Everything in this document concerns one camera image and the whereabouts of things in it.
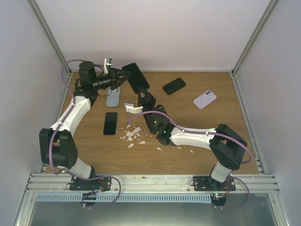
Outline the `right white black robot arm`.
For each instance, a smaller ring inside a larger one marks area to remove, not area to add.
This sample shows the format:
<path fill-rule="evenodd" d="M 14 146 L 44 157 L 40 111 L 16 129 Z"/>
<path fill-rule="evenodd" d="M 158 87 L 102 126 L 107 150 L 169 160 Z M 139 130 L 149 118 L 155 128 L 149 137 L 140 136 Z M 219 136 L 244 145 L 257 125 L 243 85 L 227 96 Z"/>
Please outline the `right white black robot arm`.
<path fill-rule="evenodd" d="M 138 106 L 151 134 L 163 145 L 189 145 L 213 152 L 217 163 L 211 170 L 208 185 L 218 191 L 231 172 L 238 170 L 247 150 L 247 142 L 225 124 L 212 129 L 191 129 L 177 126 L 162 105 L 155 105 L 155 97 L 145 88 L 138 88 Z"/>

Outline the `light blue phone case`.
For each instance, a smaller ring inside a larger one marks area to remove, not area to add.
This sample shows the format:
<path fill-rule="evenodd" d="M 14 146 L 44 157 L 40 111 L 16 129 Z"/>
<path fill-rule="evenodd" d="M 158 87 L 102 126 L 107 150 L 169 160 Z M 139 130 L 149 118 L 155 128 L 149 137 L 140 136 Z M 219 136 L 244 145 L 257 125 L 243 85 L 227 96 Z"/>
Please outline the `light blue phone case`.
<path fill-rule="evenodd" d="M 120 87 L 116 89 L 108 89 L 106 106 L 107 107 L 117 107 L 119 105 L 119 95 L 120 95 Z"/>

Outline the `black smartphone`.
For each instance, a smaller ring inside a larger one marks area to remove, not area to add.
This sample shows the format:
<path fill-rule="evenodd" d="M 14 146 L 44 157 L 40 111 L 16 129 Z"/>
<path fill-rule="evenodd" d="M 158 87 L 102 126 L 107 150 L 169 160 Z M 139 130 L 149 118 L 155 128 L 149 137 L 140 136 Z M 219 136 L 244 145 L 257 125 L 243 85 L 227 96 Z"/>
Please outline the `black smartphone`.
<path fill-rule="evenodd" d="M 116 112 L 107 112 L 105 114 L 105 121 L 104 121 L 104 128 L 103 128 L 104 135 L 109 136 L 109 135 L 116 134 L 117 117 L 118 114 Z"/>

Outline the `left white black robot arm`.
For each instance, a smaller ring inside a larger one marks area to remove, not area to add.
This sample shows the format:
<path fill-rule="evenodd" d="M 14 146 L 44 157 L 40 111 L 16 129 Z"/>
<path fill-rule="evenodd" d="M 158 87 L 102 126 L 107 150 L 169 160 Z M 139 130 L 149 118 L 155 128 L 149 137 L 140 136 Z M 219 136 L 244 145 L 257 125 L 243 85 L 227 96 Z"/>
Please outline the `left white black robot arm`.
<path fill-rule="evenodd" d="M 80 86 L 70 91 L 71 102 L 61 117 L 50 128 L 40 131 L 40 155 L 42 163 L 49 165 L 55 175 L 67 172 L 80 179 L 80 184 L 86 190 L 92 190 L 98 178 L 92 172 L 92 166 L 79 158 L 73 135 L 97 100 L 98 90 L 120 87 L 131 73 L 112 68 L 109 63 L 101 66 L 82 59 L 77 61 Z"/>

